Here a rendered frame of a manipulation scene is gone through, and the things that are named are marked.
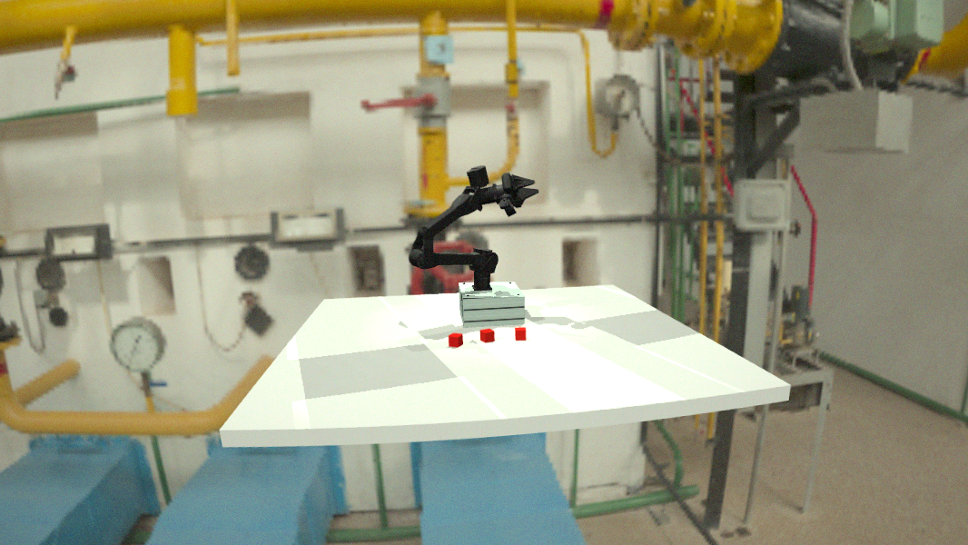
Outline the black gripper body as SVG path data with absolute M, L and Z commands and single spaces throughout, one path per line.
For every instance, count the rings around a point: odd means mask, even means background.
M 500 185 L 496 185 L 495 183 L 493 183 L 492 184 L 493 186 L 490 187 L 490 196 L 492 196 L 492 202 L 499 203 L 500 198 L 498 197 L 504 194 L 510 194 L 510 198 L 509 197 L 507 198 L 509 198 L 511 201 L 512 200 L 514 201 L 513 205 L 516 208 L 521 207 L 522 205 L 521 205 L 521 197 L 519 197 L 519 190 L 516 193 L 514 193 L 511 174 L 504 173 L 501 176 L 501 178 L 502 178 L 502 183 Z

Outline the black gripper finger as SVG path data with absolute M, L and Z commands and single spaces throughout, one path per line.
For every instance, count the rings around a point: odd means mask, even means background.
M 519 197 L 521 197 L 521 204 L 523 204 L 527 198 L 536 195 L 538 189 L 521 188 L 519 189 Z
M 532 183 L 536 182 L 534 182 L 534 180 L 512 174 L 512 183 L 514 193 L 516 193 L 519 189 L 530 186 Z

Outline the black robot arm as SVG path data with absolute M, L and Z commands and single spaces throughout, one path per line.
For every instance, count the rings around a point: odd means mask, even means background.
M 473 248 L 472 253 L 434 253 L 433 237 L 447 225 L 453 223 L 459 217 L 470 214 L 476 209 L 482 210 L 482 204 L 493 203 L 490 196 L 490 187 L 486 165 L 472 167 L 467 171 L 470 186 L 466 186 L 463 193 L 452 202 L 451 206 L 443 213 L 439 214 L 429 223 L 420 227 L 417 237 L 412 243 L 409 262 L 411 265 L 421 269 L 429 269 L 438 265 L 468 265 L 474 271 L 474 291 L 492 291 L 490 286 L 490 274 L 495 273 L 499 258 L 492 250 L 485 248 Z M 482 188 L 482 189 L 480 189 Z M 470 195 L 470 193 L 474 193 Z M 517 214 L 510 194 L 504 194 L 500 198 L 499 206 L 507 212 L 508 216 Z M 421 250 L 423 246 L 423 250 Z

